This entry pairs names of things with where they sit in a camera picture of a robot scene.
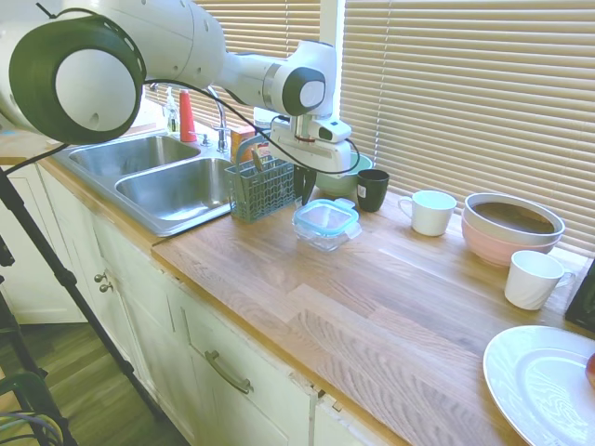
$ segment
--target white mug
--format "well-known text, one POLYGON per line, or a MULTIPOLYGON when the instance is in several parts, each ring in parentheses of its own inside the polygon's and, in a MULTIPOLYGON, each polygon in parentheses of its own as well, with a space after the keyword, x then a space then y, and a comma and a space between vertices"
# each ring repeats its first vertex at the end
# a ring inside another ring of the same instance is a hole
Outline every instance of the white mug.
POLYGON ((522 309, 540 309, 551 292, 575 279, 575 274, 547 254, 517 251, 512 255, 504 295, 522 309))
POLYGON ((443 235, 450 217, 456 208, 456 200, 447 193, 436 190, 420 190, 411 198, 399 200, 399 207, 411 218, 411 227, 420 234, 437 237, 443 235), (411 213, 403 207, 411 204, 411 213))

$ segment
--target stacked bowls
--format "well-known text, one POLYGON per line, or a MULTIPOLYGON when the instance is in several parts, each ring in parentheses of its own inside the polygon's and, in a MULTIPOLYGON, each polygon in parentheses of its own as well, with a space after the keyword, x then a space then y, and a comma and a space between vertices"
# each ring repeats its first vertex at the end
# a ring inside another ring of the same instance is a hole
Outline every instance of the stacked bowls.
POLYGON ((517 251, 547 254, 560 240, 564 222, 539 204, 501 193, 474 193, 465 200, 461 219, 468 248, 499 267, 517 251))

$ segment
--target container lid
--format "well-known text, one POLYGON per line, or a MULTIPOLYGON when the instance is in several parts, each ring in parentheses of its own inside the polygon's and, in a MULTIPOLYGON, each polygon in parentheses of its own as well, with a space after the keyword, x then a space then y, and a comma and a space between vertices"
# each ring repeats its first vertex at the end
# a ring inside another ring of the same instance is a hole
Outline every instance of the container lid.
POLYGON ((314 200, 295 212, 294 225, 323 237, 347 233, 352 238, 357 235, 351 234, 354 227, 360 227, 357 224, 360 216, 352 206, 353 203, 348 200, 314 200))

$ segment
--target white plate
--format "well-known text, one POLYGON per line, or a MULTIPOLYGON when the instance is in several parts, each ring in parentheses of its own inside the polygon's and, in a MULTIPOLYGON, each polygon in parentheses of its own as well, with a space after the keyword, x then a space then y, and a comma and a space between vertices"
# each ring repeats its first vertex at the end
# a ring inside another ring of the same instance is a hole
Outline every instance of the white plate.
POLYGON ((485 349, 500 411, 532 446, 595 445, 595 390, 585 367, 595 341, 552 327, 515 327, 485 349))

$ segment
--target wooden countertop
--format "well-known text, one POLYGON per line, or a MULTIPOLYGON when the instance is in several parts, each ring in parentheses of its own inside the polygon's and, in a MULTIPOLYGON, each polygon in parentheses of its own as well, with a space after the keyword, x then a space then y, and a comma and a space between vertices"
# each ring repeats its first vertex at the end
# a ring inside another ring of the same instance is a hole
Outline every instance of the wooden countertop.
POLYGON ((14 165, 47 150, 47 138, 29 132, 0 135, 0 165, 14 165))
POLYGON ((572 287, 540 311, 513 307, 508 271, 467 250, 458 216, 424 237, 397 198, 363 213, 364 233, 334 253, 298 241, 292 208, 252 225, 224 217, 152 252, 391 444, 525 444, 489 394, 483 352, 516 325, 579 331, 562 317, 572 287))

